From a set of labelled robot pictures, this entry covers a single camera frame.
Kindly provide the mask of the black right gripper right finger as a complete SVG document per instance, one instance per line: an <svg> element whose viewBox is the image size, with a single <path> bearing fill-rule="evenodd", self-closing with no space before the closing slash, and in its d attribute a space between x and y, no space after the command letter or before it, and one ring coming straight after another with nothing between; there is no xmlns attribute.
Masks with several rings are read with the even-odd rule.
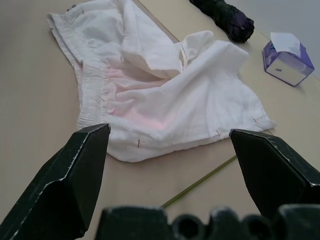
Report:
<svg viewBox="0 0 320 240"><path fill-rule="evenodd" d="M287 204L320 205L320 171L280 137L231 129L246 188L259 212L273 218Z"/></svg>

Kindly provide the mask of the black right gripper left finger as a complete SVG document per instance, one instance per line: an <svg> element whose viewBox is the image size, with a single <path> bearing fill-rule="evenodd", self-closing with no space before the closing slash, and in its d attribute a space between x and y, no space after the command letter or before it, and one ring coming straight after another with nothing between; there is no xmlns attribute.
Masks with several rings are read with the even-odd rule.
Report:
<svg viewBox="0 0 320 240"><path fill-rule="evenodd" d="M37 172L0 224L0 240L76 240L89 229L111 128L74 132Z"/></svg>

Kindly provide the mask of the white cloth shorts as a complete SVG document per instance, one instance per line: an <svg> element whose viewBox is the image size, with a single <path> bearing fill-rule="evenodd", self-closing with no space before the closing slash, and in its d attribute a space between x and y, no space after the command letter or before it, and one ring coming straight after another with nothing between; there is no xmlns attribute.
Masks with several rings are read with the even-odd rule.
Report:
<svg viewBox="0 0 320 240"><path fill-rule="evenodd" d="M48 24L77 80L79 129L108 123L123 162L275 127L238 77L248 53L213 32L173 42L132 0L92 0Z"/></svg>

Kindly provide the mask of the purple tissue box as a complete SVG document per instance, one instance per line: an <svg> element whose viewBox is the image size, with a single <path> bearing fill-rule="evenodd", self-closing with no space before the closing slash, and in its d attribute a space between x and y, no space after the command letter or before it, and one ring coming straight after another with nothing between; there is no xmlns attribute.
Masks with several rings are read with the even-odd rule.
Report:
<svg viewBox="0 0 320 240"><path fill-rule="evenodd" d="M298 86L315 70L304 45L288 32L270 33L262 59L266 73L292 87Z"/></svg>

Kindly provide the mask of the black folded umbrella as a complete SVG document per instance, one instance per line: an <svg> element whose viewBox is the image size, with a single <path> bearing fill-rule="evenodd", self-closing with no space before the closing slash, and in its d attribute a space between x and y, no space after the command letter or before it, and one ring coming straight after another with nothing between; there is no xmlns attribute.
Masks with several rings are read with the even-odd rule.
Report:
<svg viewBox="0 0 320 240"><path fill-rule="evenodd" d="M254 21L225 0L189 0L189 2L210 17L232 42L245 43L254 33Z"/></svg>

